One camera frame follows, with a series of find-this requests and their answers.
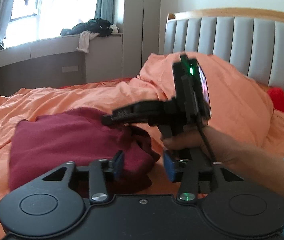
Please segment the person's right hand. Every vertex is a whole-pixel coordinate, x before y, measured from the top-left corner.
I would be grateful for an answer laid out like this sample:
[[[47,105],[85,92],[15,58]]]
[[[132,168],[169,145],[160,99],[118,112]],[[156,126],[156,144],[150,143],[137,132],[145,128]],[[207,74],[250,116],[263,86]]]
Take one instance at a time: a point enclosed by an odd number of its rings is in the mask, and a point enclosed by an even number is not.
[[[231,136],[205,126],[201,130],[191,128],[173,137],[162,137],[164,146],[169,150],[200,148],[211,160],[224,164],[234,161],[235,153],[241,144]]]

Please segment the person's right forearm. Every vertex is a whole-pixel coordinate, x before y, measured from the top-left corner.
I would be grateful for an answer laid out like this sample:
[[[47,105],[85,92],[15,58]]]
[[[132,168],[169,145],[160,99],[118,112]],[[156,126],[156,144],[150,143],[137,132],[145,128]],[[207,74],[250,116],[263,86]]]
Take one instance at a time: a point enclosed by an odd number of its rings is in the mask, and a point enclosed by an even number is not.
[[[237,145],[223,163],[245,179],[284,197],[284,159],[247,144]]]

